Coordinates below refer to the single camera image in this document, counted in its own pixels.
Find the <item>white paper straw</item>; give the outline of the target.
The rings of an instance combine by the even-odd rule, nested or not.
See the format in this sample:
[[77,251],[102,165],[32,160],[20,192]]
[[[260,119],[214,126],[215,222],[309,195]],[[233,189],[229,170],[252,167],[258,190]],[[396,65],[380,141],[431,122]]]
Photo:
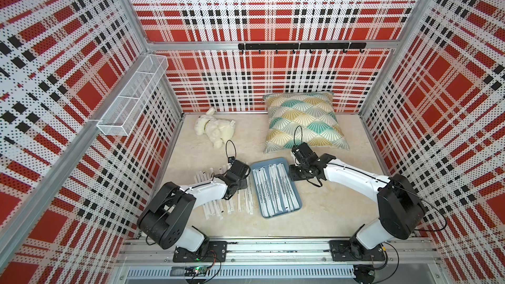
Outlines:
[[280,173],[281,176],[281,181],[283,182],[286,190],[286,194],[289,198],[289,202],[291,203],[292,210],[298,210],[300,209],[300,204],[298,202],[298,199],[295,195],[295,192],[292,188],[292,185],[289,181],[289,178],[287,176],[287,172],[285,171],[285,167],[283,164],[278,164],[277,169]]
[[258,174],[258,172],[256,170],[253,170],[252,174],[253,174],[254,179],[255,179],[256,192],[257,192],[257,195],[258,195],[258,198],[259,198],[259,205],[260,205],[260,210],[261,210],[262,216],[264,218],[269,218],[270,216],[269,216],[268,209],[267,209],[267,206],[266,206],[266,200],[265,200],[264,195],[263,195],[263,191],[262,191],[262,186],[261,186],[261,183],[260,183],[259,174]]
[[203,181],[202,181],[202,179],[201,179],[201,174],[200,174],[199,172],[197,172],[197,173],[196,173],[196,175],[195,175],[194,179],[195,179],[195,182],[196,182],[197,184],[200,184],[200,183],[202,183],[202,182],[203,182]]

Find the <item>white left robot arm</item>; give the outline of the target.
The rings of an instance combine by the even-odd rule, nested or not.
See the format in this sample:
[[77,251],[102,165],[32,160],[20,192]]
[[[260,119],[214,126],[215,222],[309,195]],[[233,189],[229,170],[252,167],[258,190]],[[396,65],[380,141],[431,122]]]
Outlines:
[[138,218],[141,232],[162,249],[173,246],[198,256],[209,252],[209,238],[187,223],[193,209],[212,201],[229,200],[235,193],[247,189],[249,165],[234,160],[223,174],[215,174],[210,180],[179,186],[173,182],[164,184]]

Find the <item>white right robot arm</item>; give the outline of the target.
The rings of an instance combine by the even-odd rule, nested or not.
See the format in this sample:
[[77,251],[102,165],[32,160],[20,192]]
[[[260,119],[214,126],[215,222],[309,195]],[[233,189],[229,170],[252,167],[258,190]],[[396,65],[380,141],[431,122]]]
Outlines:
[[289,166],[292,181],[317,179],[344,185],[374,201],[378,217],[360,227],[349,239],[356,255],[363,255],[378,245],[393,239],[408,239],[422,218],[426,207],[409,180],[402,175],[393,177],[373,174],[350,166],[333,155],[318,156],[307,143],[291,149],[295,163]]

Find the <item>geometric fan pattern pillow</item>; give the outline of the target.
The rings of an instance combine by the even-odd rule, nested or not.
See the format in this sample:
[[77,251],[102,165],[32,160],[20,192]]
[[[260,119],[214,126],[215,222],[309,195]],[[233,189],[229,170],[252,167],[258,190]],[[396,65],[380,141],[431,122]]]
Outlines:
[[311,147],[349,150],[335,115],[333,97],[331,92],[265,95],[269,126],[264,152],[291,149],[302,142]]

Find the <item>white plush toy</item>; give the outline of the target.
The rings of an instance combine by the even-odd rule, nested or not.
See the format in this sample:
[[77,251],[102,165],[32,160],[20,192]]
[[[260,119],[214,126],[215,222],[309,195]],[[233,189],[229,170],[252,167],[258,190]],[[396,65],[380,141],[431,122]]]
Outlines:
[[211,107],[204,115],[198,117],[194,130],[197,135],[206,135],[215,149],[221,148],[235,133],[236,121],[214,117],[216,112]]

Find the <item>green circuit board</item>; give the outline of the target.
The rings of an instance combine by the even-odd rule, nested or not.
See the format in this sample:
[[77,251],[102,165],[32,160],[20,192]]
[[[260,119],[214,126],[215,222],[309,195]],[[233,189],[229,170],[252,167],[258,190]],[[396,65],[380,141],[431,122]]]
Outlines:
[[184,270],[184,277],[205,277],[209,268],[207,266],[192,266]]

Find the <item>black wall hook rail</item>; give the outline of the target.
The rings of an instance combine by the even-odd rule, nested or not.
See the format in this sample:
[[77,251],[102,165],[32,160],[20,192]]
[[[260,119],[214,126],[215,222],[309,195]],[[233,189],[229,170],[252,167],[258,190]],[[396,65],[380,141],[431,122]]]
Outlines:
[[365,42],[337,42],[337,43],[239,43],[240,51],[298,51],[298,50],[342,50],[350,49],[362,52]]

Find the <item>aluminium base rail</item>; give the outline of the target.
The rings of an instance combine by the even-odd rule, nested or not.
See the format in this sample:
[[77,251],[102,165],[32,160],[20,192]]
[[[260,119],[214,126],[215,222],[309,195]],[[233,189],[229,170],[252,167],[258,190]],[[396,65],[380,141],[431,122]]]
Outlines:
[[[214,238],[198,256],[183,248],[163,250],[128,241],[112,283],[448,283],[441,258],[424,238],[386,241],[356,255],[344,238]],[[184,277],[207,266],[205,277]]]

